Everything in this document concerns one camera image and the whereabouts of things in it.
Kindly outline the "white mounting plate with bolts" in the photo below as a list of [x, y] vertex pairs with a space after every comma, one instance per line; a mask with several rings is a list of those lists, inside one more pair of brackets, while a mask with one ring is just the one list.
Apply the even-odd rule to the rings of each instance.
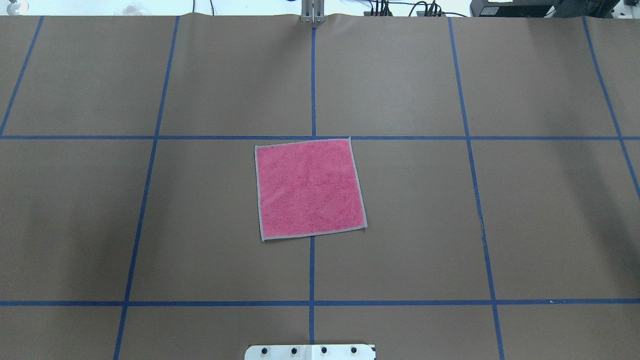
[[375, 360], [377, 351], [370, 344], [282, 344], [252, 345], [245, 360]]

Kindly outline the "black box device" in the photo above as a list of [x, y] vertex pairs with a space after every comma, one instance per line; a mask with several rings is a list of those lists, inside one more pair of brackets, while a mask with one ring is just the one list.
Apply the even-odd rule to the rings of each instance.
[[544, 18], [555, 0], [471, 0], [474, 18]]

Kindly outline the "aluminium frame post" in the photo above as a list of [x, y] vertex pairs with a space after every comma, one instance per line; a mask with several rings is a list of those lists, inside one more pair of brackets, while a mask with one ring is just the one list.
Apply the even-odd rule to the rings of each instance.
[[325, 22], [324, 0], [302, 0], [301, 22], [307, 25], [320, 25]]

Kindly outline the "pink towel with white edge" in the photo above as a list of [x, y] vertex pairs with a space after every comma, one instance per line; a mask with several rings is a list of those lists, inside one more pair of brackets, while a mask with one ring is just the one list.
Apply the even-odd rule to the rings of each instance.
[[368, 227], [350, 137], [256, 146], [254, 166], [263, 242]]

